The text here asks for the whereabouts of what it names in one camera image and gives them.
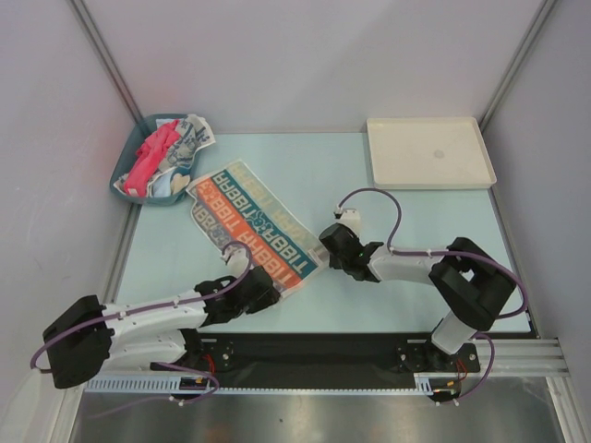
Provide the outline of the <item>striped rabbit text towel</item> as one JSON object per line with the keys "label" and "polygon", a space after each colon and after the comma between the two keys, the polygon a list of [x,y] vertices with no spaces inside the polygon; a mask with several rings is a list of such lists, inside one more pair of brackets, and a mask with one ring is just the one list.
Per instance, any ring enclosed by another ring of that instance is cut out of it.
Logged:
{"label": "striped rabbit text towel", "polygon": [[242,161],[205,174],[186,189],[191,217],[224,256],[248,246],[283,297],[326,269],[329,253],[314,235]]}

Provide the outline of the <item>pink red towel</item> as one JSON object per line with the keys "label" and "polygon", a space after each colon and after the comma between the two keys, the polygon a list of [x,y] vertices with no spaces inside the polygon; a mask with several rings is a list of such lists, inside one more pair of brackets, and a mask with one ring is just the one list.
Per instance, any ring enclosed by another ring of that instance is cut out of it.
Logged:
{"label": "pink red towel", "polygon": [[137,160],[124,179],[123,192],[131,197],[144,198],[147,196],[148,182],[156,172],[162,158],[163,142],[158,140],[156,131],[144,140],[137,151]]}

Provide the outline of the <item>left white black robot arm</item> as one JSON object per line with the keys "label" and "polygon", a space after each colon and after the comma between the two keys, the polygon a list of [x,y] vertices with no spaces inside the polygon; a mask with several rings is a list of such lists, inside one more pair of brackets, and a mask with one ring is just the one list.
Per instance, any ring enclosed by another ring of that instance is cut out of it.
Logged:
{"label": "left white black robot arm", "polygon": [[281,299],[257,266],[223,276],[154,304],[109,305],[78,299],[42,334],[57,389],[79,386],[103,370],[192,369],[203,358],[198,330],[265,310]]}

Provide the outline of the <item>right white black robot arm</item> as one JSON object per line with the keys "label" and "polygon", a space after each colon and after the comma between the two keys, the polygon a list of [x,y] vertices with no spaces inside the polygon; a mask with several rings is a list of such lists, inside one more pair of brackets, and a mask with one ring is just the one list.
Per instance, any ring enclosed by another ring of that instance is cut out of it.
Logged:
{"label": "right white black robot arm", "polygon": [[394,251],[382,242],[362,245],[351,228],[335,223],[320,234],[320,242],[330,267],[356,281],[410,281],[439,292],[450,312],[418,349],[417,365],[407,365],[413,372],[450,371],[464,344],[500,318],[517,286],[511,272],[464,237],[441,251]]}

